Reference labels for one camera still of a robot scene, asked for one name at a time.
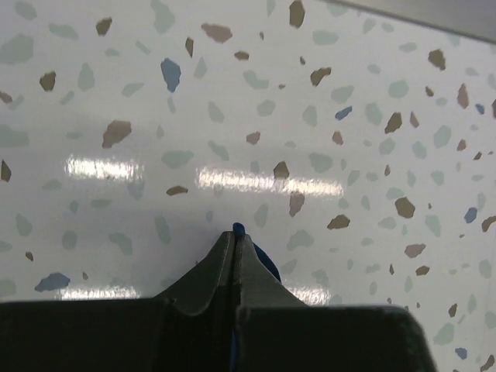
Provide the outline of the blue printed t shirt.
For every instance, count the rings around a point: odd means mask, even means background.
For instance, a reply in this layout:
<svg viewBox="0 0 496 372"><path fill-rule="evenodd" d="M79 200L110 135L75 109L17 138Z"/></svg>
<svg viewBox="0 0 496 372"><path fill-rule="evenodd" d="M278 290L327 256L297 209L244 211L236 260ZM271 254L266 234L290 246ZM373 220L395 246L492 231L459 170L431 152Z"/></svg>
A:
<svg viewBox="0 0 496 372"><path fill-rule="evenodd" d="M246 230L243 224L240 222L235 222L232 225L232 231L235 235L235 243L242 237L246 235ZM280 273L272 261L271 258L257 245L253 244L257 257L259 261L266 267L267 270L270 271L270 273L279 281L281 282L281 276ZM232 331L232 340L231 340L231 349L230 349L230 361L229 361L229 370L230 371L236 371L237 369L237 341L236 341L236 333L235 330Z"/></svg>

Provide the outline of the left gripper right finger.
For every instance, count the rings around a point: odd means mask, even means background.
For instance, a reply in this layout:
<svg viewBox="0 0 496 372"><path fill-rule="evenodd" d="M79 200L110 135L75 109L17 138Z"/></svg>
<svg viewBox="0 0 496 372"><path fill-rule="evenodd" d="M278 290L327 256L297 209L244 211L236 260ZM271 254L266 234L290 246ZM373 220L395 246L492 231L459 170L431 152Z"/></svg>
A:
<svg viewBox="0 0 496 372"><path fill-rule="evenodd" d="M261 263L249 236L236 242L239 371L434 371L422 327L393 305L310 306Z"/></svg>

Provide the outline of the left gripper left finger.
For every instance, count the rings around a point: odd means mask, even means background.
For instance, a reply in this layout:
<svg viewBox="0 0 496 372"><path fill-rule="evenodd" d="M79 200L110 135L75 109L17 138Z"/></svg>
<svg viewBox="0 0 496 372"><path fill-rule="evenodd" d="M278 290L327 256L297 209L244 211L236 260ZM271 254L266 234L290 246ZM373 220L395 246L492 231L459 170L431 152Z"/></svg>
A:
<svg viewBox="0 0 496 372"><path fill-rule="evenodd" d="M151 298L1 306L3 371L230 371L235 236Z"/></svg>

